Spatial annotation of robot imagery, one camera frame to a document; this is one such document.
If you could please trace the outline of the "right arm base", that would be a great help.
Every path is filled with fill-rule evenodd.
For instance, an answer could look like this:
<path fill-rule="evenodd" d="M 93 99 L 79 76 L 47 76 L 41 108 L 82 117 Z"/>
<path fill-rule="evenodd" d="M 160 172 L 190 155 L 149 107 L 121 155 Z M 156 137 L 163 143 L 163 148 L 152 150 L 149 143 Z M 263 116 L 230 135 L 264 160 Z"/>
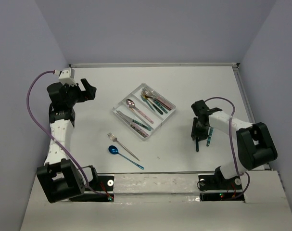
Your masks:
<path fill-rule="evenodd" d="M 245 201 L 239 176 L 224 179 L 216 171 L 214 174 L 201 174 L 196 183 L 200 191 L 200 201 Z"/>

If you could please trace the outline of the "teal handled knife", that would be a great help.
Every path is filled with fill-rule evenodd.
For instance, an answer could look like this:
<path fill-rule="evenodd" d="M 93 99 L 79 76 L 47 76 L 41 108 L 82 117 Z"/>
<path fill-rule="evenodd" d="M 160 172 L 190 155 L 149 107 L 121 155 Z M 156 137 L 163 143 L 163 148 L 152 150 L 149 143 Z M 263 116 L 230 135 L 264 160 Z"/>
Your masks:
<path fill-rule="evenodd" d="M 141 123 L 141 122 L 139 122 L 139 121 L 137 121 L 137 120 L 135 120 L 135 119 L 132 119 L 131 121 L 132 121 L 132 123 L 135 123 L 135 124 L 137 124 L 138 126 L 144 128 L 144 129 L 146 129 L 146 130 L 148 130 L 148 131 L 151 131 L 151 130 L 152 130 L 152 129 L 151 129 L 150 127 L 148 127 L 147 125 L 144 125 L 143 123 Z"/>

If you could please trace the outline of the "dark marbled handled knife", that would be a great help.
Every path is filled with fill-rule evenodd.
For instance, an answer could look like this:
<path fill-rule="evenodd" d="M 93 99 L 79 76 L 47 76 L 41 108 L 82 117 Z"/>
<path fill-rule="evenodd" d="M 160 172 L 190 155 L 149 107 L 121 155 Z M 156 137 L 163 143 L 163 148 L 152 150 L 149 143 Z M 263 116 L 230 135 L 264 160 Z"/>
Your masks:
<path fill-rule="evenodd" d="M 148 134 L 145 133 L 142 129 L 140 129 L 138 126 L 135 126 L 133 124 L 130 124 L 130 127 L 135 130 L 139 135 L 141 135 L 144 138 L 148 137 Z"/>

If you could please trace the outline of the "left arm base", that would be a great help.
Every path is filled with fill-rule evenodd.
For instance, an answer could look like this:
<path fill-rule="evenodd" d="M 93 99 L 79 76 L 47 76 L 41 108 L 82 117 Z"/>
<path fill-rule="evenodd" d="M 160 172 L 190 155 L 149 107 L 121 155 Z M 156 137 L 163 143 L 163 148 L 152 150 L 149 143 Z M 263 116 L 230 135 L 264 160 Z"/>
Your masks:
<path fill-rule="evenodd" d="M 89 179 L 89 186 L 94 193 L 86 188 L 83 195 L 70 198 L 71 202 L 113 202 L 114 201 L 114 175 L 98 174 L 94 166 L 82 167 Z"/>

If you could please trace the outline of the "gold spoon green handle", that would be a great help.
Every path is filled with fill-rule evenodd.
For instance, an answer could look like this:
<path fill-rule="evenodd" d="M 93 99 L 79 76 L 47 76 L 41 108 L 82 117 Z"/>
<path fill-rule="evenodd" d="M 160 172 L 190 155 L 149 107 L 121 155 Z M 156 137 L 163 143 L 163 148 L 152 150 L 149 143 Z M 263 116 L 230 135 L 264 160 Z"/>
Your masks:
<path fill-rule="evenodd" d="M 198 138 L 195 139 L 195 150 L 196 150 L 196 152 L 199 152 L 199 139 Z"/>

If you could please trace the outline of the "pink handled knife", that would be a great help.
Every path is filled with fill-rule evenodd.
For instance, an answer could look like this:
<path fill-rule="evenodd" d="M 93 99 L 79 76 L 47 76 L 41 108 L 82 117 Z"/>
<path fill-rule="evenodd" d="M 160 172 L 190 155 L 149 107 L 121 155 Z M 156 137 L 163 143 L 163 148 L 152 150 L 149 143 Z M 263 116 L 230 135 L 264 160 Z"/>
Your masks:
<path fill-rule="evenodd" d="M 119 114 L 124 120 L 128 121 L 129 123 L 133 123 L 133 119 L 123 114 L 121 111 L 116 110 L 116 113 Z"/>

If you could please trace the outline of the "gold fork green handle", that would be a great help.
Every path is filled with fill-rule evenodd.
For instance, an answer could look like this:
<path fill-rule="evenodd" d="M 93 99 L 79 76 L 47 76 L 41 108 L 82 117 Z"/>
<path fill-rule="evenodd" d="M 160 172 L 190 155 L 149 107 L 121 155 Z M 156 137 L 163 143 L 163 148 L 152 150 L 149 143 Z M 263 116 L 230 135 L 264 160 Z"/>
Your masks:
<path fill-rule="evenodd" d="M 152 99 L 153 101 L 157 101 L 157 99 L 155 97 L 149 96 L 149 95 L 145 94 L 144 92 L 142 92 L 142 96 L 145 99 Z"/>

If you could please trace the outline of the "pink handled fork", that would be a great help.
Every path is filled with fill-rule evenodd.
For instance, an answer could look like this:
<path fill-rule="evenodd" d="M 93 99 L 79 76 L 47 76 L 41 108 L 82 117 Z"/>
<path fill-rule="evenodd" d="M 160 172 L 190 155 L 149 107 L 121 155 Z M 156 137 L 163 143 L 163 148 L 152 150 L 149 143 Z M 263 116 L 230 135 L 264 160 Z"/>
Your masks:
<path fill-rule="evenodd" d="M 150 90 L 149 88 L 144 88 L 147 96 L 152 97 L 156 99 L 159 103 L 161 103 L 163 106 L 166 106 L 168 110 L 174 109 L 174 106 L 169 103 L 164 97 L 159 95 L 157 92 Z"/>

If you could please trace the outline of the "dark dotted handled fork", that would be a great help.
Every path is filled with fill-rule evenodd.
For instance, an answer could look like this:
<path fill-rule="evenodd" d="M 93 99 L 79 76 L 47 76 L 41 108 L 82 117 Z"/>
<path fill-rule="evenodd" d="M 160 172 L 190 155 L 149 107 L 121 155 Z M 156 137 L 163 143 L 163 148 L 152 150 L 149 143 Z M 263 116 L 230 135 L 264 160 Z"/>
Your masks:
<path fill-rule="evenodd" d="M 168 106 L 166 103 L 164 103 L 162 100 L 160 100 L 157 96 L 155 96 L 152 92 L 150 92 L 150 91 L 148 91 L 146 88 L 142 88 L 142 90 L 143 89 L 145 89 L 147 92 L 149 92 L 152 96 L 154 96 L 157 100 L 158 100 L 158 102 L 162 105 L 162 106 L 164 106 L 166 109 L 168 109 L 168 110 L 172 110 L 172 108 L 170 107 L 170 106 Z"/>

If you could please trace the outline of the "pink handled spoon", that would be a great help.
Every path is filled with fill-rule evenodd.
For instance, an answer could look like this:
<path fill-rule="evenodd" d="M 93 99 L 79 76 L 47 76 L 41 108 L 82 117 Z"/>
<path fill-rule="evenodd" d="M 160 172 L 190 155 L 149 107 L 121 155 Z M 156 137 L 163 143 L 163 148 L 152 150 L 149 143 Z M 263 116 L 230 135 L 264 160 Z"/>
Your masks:
<path fill-rule="evenodd" d="M 151 124 L 153 124 L 154 122 L 146 115 L 144 114 L 136 105 L 135 103 L 131 100 L 131 99 L 126 99 L 126 104 L 127 106 L 132 109 L 137 111 L 141 116 L 143 116 L 147 121 L 149 121 Z"/>

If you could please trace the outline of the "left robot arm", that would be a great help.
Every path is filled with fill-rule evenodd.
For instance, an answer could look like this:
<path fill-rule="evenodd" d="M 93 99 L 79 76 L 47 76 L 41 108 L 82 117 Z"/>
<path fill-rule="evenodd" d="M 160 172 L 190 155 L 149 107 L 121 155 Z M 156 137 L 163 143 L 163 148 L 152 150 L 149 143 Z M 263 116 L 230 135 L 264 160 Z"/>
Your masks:
<path fill-rule="evenodd" d="M 49 106 L 51 138 L 49 151 L 44 164 L 37 168 L 37 178 L 50 203 L 80 196 L 85 189 L 93 190 L 98 186 L 98 178 L 85 174 L 81 165 L 70 154 L 71 138 L 75 128 L 76 103 L 94 100 L 96 87 L 83 78 L 78 84 L 53 83 L 47 87 L 51 99 Z"/>

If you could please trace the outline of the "teal slim fork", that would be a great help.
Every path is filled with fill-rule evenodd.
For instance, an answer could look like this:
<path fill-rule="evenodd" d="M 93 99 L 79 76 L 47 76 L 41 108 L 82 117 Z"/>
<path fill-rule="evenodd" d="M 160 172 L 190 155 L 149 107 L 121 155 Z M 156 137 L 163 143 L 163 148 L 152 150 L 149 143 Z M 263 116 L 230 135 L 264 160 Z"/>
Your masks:
<path fill-rule="evenodd" d="M 142 99 L 144 102 L 146 102 L 147 105 L 148 105 L 153 111 L 155 111 L 155 109 L 152 107 L 152 105 L 151 105 L 150 102 L 147 100 L 147 98 L 146 98 L 143 94 L 141 94 L 140 96 L 141 96 L 141 99 Z"/>

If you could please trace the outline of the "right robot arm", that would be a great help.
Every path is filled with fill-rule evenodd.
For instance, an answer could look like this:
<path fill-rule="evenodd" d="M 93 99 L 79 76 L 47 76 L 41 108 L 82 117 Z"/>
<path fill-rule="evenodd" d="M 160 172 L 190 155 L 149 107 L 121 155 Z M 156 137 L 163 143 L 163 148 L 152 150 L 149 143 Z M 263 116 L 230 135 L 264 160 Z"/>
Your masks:
<path fill-rule="evenodd" d="M 220 108 L 209 108 L 206 101 L 199 100 L 191 105 L 195 114 L 191 138 L 195 141 L 196 151 L 199 142 L 210 138 L 210 129 L 218 129 L 229 136 L 232 162 L 215 169 L 213 183 L 224 189 L 231 178 L 249 170 L 268 164 L 277 159 L 278 153 L 268 127 L 265 123 L 250 123 L 234 117 L 235 106 L 231 103 L 232 113 L 228 115 Z"/>

